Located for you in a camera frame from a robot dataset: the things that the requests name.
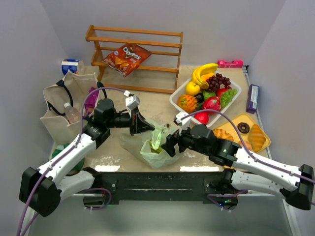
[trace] green plastic bag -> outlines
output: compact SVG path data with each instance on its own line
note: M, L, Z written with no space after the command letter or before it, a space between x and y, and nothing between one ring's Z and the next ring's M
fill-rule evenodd
M173 164L181 158L183 153L179 153L177 145L175 146L176 154L174 157L170 157L163 149L160 153L152 151L152 149L158 150L159 147L166 142L166 137L169 134L173 134L177 128L167 124L161 125L149 119L146 121L152 124L155 130L135 134L134 136L122 134L120 136L122 147L154 169Z

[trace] purple item in bag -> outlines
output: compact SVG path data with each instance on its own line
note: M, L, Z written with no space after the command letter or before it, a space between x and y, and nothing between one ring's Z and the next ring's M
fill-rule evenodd
M89 93L92 92L93 90L95 90L96 88L91 87L91 89L89 90ZM98 97L98 91L91 94L88 99L85 101L84 103L84 108L86 110L86 115L88 116L89 114L91 114L94 111L94 107L95 107L95 102L97 100Z

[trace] purple box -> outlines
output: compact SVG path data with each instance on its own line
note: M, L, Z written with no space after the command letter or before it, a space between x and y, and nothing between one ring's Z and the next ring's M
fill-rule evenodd
M259 86L250 85L250 88L248 90L246 112L254 114L257 111L258 95L259 95Z

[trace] plastic water bottle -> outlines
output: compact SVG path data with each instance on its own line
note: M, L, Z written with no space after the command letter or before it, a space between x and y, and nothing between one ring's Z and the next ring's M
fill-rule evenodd
M73 124L80 120L79 111L76 108L72 107L70 103L66 102L64 104L64 107L65 107L65 115L67 116L67 119L70 124Z

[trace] donut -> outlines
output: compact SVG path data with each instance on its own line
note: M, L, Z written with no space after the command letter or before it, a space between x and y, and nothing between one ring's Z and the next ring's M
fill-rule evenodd
M250 126L245 122L239 123L237 128L242 134L248 134L251 129Z

